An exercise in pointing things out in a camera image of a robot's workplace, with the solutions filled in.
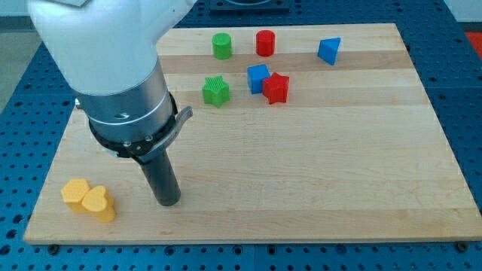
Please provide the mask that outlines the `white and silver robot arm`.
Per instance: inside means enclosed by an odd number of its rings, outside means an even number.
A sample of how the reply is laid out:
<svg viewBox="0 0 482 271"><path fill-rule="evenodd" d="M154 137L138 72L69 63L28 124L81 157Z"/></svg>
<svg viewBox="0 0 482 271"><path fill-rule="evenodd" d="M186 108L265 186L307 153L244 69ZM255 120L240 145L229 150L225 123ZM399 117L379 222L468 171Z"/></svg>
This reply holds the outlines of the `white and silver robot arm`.
<svg viewBox="0 0 482 271"><path fill-rule="evenodd" d="M176 112L156 49L195 0L27 3L31 20L89 118L122 157L148 153Z"/></svg>

